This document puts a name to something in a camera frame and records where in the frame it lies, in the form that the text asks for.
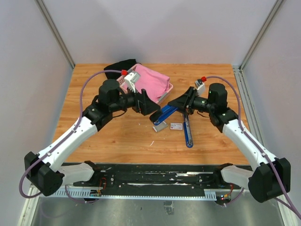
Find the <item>silver staple strips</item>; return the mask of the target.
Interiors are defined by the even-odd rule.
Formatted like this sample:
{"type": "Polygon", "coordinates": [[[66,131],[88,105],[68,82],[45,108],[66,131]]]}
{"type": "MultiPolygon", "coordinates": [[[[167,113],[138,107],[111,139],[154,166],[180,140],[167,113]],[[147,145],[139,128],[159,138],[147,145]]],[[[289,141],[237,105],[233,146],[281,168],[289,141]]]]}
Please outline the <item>silver staple strips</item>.
{"type": "Polygon", "coordinates": [[[160,132],[167,127],[168,127],[168,124],[166,124],[165,122],[162,122],[159,125],[154,125],[152,128],[154,129],[155,132],[160,132]]]}

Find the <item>red staple box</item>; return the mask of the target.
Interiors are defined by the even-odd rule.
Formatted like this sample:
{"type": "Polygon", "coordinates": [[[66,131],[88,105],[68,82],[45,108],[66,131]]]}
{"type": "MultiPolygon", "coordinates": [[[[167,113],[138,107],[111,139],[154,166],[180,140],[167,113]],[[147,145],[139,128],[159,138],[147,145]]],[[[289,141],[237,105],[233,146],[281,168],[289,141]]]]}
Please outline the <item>red staple box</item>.
{"type": "Polygon", "coordinates": [[[171,130],[183,130],[183,124],[182,123],[170,123],[170,129],[171,130]]]}

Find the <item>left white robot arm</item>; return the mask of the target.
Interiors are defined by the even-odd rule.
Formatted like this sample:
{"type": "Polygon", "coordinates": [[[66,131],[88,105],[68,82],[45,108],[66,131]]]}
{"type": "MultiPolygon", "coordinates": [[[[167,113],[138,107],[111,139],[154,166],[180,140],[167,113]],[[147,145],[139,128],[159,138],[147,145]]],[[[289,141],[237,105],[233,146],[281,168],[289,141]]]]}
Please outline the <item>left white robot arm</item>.
{"type": "Polygon", "coordinates": [[[129,108],[146,116],[159,110],[160,106],[148,97],[144,89],[125,93],[116,80],[105,80],[91,105],[81,109],[72,127],[39,153],[29,152],[24,157],[25,172],[21,179],[27,178],[44,196],[50,196],[61,186],[74,182],[98,185],[101,175],[92,163],[62,164],[84,141],[108,124],[114,118],[114,112],[126,112],[129,108]]]}

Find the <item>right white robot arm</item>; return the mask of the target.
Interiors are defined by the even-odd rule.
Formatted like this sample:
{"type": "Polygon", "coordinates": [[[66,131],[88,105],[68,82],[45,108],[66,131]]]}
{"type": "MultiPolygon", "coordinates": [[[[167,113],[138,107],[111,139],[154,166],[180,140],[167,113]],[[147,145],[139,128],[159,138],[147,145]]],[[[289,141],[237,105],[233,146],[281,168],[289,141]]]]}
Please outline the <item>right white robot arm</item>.
{"type": "Polygon", "coordinates": [[[286,158],[277,158],[254,138],[239,116],[228,107],[227,90],[223,84],[209,86],[208,97],[198,95],[194,87],[168,102],[181,113],[194,111],[209,114],[210,122],[228,137],[247,158],[251,170],[225,163],[215,169],[213,183],[224,188],[229,183],[250,191],[252,197],[263,203],[287,194],[291,188],[291,164],[286,158]]]}

